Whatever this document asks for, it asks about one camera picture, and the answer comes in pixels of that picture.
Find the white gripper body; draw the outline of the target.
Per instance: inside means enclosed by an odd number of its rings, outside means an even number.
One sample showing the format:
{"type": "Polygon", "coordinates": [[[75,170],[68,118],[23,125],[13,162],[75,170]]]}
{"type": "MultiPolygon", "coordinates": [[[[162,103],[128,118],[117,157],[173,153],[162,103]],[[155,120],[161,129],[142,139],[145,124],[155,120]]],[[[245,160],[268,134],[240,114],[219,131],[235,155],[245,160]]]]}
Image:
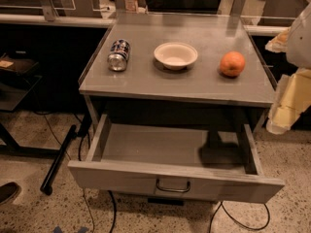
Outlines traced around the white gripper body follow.
{"type": "Polygon", "coordinates": [[[276,53],[286,52],[288,47],[289,32],[290,29],[287,28],[283,32],[279,33],[265,45],[265,49],[276,53]]]}

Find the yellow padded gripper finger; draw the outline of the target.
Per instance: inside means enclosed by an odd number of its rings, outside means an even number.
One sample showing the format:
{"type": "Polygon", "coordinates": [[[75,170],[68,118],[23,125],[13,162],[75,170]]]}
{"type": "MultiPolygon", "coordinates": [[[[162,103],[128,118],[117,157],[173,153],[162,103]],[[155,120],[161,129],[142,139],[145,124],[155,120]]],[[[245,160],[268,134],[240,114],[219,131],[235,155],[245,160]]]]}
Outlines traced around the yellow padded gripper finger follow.
{"type": "Polygon", "coordinates": [[[268,114],[267,131],[276,135],[286,133],[310,106],[311,70],[298,68],[291,76],[283,75],[268,114]]]}

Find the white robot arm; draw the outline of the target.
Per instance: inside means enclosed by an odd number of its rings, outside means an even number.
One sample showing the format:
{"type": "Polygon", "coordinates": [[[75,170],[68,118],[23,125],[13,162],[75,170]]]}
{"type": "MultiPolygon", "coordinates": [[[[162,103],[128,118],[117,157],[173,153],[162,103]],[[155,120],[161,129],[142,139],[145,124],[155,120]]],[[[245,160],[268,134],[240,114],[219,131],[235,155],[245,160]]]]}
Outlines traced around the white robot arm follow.
{"type": "Polygon", "coordinates": [[[268,132],[284,134],[311,106],[311,4],[265,48],[284,52],[287,61],[297,67],[294,74],[283,75],[278,82],[266,123],[268,132]]]}

